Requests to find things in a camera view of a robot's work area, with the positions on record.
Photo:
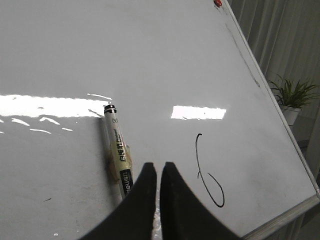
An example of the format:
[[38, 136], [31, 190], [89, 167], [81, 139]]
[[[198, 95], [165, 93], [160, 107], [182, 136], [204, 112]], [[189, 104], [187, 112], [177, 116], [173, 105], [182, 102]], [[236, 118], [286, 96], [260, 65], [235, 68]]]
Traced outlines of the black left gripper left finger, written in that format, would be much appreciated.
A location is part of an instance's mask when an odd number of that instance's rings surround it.
[[82, 240], [150, 240], [156, 210], [157, 173], [147, 162], [115, 210]]

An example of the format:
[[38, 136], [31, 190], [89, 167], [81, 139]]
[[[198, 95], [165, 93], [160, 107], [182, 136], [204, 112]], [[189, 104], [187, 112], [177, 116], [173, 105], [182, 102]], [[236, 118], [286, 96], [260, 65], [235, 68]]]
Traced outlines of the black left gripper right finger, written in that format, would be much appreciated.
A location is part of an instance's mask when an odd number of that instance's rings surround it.
[[164, 240], [240, 239], [198, 200], [173, 162], [162, 170], [159, 210]]

